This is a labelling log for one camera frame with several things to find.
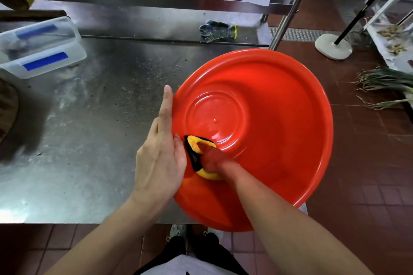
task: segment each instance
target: plastic box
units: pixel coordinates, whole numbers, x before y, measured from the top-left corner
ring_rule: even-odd
[[[87,57],[69,17],[32,24],[0,34],[0,68],[28,79]]]

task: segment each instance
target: red plastic basin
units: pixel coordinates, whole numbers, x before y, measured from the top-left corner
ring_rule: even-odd
[[[212,140],[296,207],[331,154],[333,117],[322,86],[300,62],[272,50],[238,50],[204,64],[176,92],[172,117],[173,132]],[[206,226],[252,230],[230,186],[203,179],[189,162],[175,200]]]

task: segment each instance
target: person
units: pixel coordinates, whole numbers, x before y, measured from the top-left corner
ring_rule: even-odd
[[[135,184],[130,197],[80,241],[47,275],[111,274],[155,223],[179,189],[187,165],[179,135],[172,135],[173,93],[165,86],[159,116],[136,154]],[[199,144],[206,171],[221,174],[237,193],[266,252],[282,274],[372,274],[340,241],[262,184],[219,149]],[[214,232],[195,241],[198,259],[185,255],[184,229],[174,226],[163,252],[138,274],[247,273],[219,244]]]

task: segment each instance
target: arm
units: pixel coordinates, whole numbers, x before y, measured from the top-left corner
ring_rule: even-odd
[[[198,146],[204,152],[204,169],[220,173],[237,192],[255,233],[282,274],[372,274],[323,226],[234,160],[217,148]]]
[[[172,89],[136,154],[135,186],[128,200],[86,236],[46,275],[111,274],[133,243],[162,214],[180,187],[186,167],[183,143],[172,137]]]

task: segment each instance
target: white sneaker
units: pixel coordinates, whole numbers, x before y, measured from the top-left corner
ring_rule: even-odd
[[[169,236],[166,237],[166,241],[170,241],[172,237],[181,236],[186,238],[186,224],[172,224]]]
[[[219,243],[221,243],[221,240],[224,237],[224,231],[219,231],[217,229],[213,229],[213,228],[208,227],[208,231],[204,232],[204,235],[206,235],[207,233],[210,233],[210,232],[215,234],[219,239]]]

